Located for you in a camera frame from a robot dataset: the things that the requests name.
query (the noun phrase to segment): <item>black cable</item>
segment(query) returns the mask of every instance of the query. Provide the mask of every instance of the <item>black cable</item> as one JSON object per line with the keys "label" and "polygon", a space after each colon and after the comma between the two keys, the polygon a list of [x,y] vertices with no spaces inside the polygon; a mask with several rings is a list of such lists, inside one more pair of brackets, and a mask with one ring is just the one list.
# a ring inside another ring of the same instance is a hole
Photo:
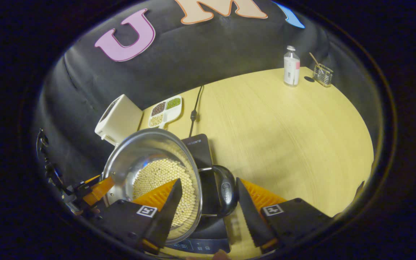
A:
{"label": "black cable", "polygon": [[198,91],[197,100],[195,101],[195,107],[194,110],[190,113],[190,120],[192,120],[192,125],[190,126],[190,133],[188,134],[189,137],[192,136],[192,129],[194,127],[195,118],[197,118],[197,104],[198,104],[198,98],[200,97],[200,92],[202,91],[202,87],[205,85],[200,86],[200,90]]}

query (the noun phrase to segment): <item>stainless steel pot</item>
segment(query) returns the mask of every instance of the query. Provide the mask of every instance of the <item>stainless steel pot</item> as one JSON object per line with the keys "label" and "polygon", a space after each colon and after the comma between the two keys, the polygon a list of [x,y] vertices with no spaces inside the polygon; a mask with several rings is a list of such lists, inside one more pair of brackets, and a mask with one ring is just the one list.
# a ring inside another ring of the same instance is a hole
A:
{"label": "stainless steel pot", "polygon": [[213,170],[218,174],[218,192],[221,198],[219,217],[230,214],[237,205],[237,197],[233,192],[235,179],[228,169],[213,165],[211,168],[198,170],[195,161],[184,143],[172,133],[158,129],[145,129],[130,135],[116,147],[110,155],[102,174],[102,179],[112,176],[114,187],[104,196],[106,206],[119,199],[132,201],[133,184],[139,171],[148,163],[171,159],[180,162],[187,168],[195,189],[195,207],[183,225],[172,227],[167,244],[174,244],[187,238],[198,225],[202,215],[202,185],[199,172]]}

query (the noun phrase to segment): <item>pot handle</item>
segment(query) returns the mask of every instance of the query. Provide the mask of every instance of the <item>pot handle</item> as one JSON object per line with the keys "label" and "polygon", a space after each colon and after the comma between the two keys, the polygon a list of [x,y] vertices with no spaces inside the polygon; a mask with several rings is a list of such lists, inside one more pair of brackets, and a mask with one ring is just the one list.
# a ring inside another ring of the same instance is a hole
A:
{"label": "pot handle", "polygon": [[213,165],[213,171],[218,175],[218,194],[221,200],[221,210],[218,217],[231,214],[237,206],[237,194],[235,192],[235,179],[232,173],[224,166]]}

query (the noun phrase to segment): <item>utensil holder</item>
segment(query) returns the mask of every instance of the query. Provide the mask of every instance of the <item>utensil holder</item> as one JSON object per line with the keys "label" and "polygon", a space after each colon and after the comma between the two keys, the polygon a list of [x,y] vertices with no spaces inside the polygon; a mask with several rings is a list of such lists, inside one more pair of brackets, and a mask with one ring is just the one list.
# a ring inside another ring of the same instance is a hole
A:
{"label": "utensil holder", "polygon": [[322,64],[319,65],[321,68],[317,65],[314,67],[314,73],[312,77],[324,87],[329,87],[332,84],[333,70]]}

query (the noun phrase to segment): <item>plastic bottle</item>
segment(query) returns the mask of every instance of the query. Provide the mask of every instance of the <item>plastic bottle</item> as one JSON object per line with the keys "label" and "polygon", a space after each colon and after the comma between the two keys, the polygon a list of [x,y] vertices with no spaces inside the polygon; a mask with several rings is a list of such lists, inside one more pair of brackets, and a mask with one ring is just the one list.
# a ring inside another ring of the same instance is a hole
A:
{"label": "plastic bottle", "polygon": [[299,57],[293,46],[287,46],[288,52],[283,56],[285,74],[283,80],[289,86],[296,86],[299,78]]}

